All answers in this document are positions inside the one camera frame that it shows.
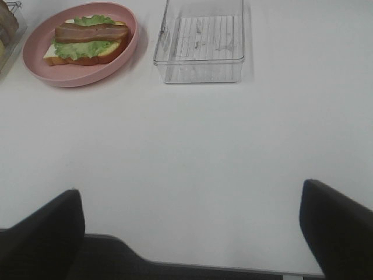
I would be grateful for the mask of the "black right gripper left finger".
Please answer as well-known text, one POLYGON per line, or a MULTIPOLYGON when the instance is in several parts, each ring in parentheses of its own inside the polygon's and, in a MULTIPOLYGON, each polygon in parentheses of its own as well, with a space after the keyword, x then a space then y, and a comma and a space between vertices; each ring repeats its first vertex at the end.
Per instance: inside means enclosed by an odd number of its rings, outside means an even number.
POLYGON ((78 190, 67 190, 1 232, 1 279, 65 279, 83 243, 78 190))

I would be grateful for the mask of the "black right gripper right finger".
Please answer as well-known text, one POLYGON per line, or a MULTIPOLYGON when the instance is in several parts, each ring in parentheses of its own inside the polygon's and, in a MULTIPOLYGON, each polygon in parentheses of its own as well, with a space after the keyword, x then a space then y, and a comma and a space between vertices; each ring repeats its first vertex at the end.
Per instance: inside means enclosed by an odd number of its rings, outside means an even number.
POLYGON ((326 279, 372 279, 372 211, 321 181, 304 181, 300 228, 326 279))

